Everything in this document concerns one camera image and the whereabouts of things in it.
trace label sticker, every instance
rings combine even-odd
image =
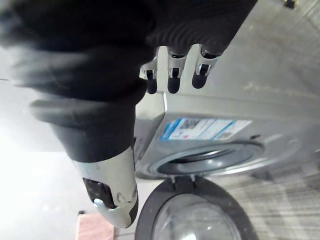
[[[164,129],[161,140],[228,140],[250,120],[178,118]]]

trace floor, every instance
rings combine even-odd
[[[81,177],[63,152],[1,153],[0,232],[6,240],[74,239],[78,211],[96,213]],[[139,209],[160,181],[139,181]],[[134,239],[137,221],[115,229],[117,240]]]

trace pink cloth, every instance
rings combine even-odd
[[[100,214],[78,216],[75,240],[113,240],[114,226]]]

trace washing machine top panel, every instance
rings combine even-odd
[[[167,179],[148,197],[136,240],[257,240],[250,220],[223,188],[202,177]]]
[[[139,178],[236,174],[319,161],[319,106],[156,94],[143,99],[137,113]]]
[[[191,48],[176,94],[317,105],[320,101],[320,3],[258,1],[206,85],[192,87],[199,46]],[[168,92],[167,50],[158,54],[159,91]]]

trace barcode label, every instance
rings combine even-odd
[[[225,141],[250,123],[250,120],[178,118],[165,127],[160,139]]]
[[[193,120],[187,119],[183,122],[183,124],[179,127],[179,129],[194,129],[201,120]]]

